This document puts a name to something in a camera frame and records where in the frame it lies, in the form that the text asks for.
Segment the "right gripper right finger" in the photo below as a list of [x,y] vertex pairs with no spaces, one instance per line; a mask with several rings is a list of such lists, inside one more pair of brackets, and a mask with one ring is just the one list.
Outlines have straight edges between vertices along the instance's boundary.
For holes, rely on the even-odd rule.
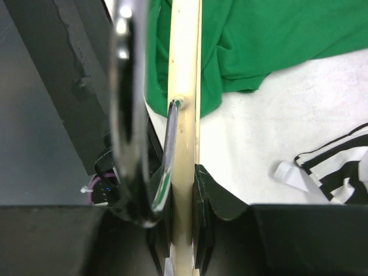
[[241,218],[247,207],[219,185],[203,165],[195,165],[193,243],[195,268],[200,275],[238,275],[242,271],[235,260],[247,244]]

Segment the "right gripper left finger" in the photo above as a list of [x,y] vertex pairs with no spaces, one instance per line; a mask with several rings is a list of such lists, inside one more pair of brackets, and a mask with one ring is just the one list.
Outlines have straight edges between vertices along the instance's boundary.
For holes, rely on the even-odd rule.
[[151,253],[155,275],[164,275],[165,261],[170,256],[171,246],[171,188],[158,223],[148,230],[148,248]]

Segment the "cream yellow hanger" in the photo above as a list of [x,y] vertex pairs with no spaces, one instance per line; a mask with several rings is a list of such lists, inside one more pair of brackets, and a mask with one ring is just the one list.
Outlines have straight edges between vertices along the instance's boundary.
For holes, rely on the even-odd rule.
[[173,1],[168,56],[168,108],[158,189],[148,197],[145,123],[148,1],[115,1],[110,39],[110,129],[121,191],[133,221],[149,228],[172,202],[174,275],[195,275],[192,193],[199,156],[201,1]]

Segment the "green tank top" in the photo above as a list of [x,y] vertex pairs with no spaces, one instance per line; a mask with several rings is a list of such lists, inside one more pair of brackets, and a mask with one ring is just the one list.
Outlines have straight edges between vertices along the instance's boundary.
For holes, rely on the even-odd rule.
[[203,1],[201,116],[268,74],[367,47],[366,1]]

